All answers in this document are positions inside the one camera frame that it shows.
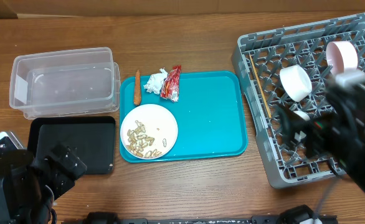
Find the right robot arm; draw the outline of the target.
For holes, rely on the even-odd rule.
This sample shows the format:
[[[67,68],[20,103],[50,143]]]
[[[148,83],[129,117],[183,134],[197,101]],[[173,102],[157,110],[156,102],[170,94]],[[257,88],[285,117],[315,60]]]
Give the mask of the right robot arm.
[[[275,109],[289,149],[305,148],[307,158],[331,156],[365,193],[365,86],[331,85],[325,91],[334,112],[308,121],[280,103]]]

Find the carrot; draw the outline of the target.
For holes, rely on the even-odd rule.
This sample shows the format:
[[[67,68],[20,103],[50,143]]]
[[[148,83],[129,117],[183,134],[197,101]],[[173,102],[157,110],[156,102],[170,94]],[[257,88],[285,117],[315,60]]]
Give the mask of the carrot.
[[[137,70],[135,74],[135,89],[133,95],[133,103],[136,106],[139,106],[141,104],[141,73],[139,70]]]

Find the white napkin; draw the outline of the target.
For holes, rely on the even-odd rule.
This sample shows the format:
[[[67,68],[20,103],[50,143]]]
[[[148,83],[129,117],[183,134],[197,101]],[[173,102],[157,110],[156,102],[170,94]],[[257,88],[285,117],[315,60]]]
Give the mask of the white napkin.
[[[168,72],[164,68],[159,69],[159,73],[150,75],[149,80],[144,85],[144,89],[148,93],[159,95],[163,87],[164,80],[167,78]]]

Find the red snack wrapper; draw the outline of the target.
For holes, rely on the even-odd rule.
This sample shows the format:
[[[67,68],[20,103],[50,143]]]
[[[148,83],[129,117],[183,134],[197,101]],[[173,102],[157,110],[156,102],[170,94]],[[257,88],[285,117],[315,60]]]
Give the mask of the red snack wrapper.
[[[160,97],[172,102],[177,102],[179,99],[179,81],[181,74],[181,65],[174,66],[164,80]]]

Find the wooden chopstick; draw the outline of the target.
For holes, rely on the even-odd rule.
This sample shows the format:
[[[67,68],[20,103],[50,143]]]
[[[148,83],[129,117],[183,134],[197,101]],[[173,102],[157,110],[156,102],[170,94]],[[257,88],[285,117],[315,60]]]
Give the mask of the wooden chopstick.
[[[253,58],[252,58],[251,54],[249,54],[249,59],[250,59],[250,63],[251,63],[252,69],[254,71],[254,76],[255,76],[255,79],[257,81],[258,88],[260,90],[260,94],[261,94],[262,99],[263,99],[263,103],[264,103],[265,110],[267,112],[268,118],[271,119],[272,118],[272,114],[271,114],[270,108],[269,108],[269,106],[267,104],[267,101],[266,101],[266,98],[265,98],[265,95],[264,95],[264,92],[263,92],[263,89],[262,89],[262,86],[261,86],[261,83],[260,83],[260,79],[259,79],[259,76],[257,74],[257,70],[255,68],[255,64],[254,64],[254,61],[253,61]]]

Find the white cup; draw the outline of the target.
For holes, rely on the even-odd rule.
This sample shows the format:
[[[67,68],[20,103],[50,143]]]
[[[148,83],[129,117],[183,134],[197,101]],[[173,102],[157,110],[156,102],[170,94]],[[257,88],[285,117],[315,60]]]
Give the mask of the white cup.
[[[293,119],[295,121],[309,121],[310,120],[309,115],[303,111],[296,110],[293,113],[294,113]]]

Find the pink bowl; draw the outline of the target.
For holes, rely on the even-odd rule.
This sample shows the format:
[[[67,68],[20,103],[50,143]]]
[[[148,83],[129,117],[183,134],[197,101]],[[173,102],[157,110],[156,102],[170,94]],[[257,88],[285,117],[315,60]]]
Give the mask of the pink bowl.
[[[326,61],[332,66],[331,74],[356,70],[358,67],[358,54],[354,45],[349,41],[333,41],[326,46]]]

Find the white bowl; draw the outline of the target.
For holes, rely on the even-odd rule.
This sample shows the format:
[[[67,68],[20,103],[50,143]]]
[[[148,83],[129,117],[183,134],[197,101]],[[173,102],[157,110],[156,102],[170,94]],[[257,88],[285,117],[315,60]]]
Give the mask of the white bowl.
[[[307,97],[312,91],[311,80],[299,65],[292,65],[280,70],[280,81],[288,96],[295,102]]]

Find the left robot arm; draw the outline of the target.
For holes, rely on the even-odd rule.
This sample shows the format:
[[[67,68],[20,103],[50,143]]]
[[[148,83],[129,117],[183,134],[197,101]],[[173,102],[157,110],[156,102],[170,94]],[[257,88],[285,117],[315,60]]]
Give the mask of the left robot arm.
[[[11,131],[0,132],[0,223],[56,223],[54,201],[87,166],[58,144],[42,158],[23,148]]]

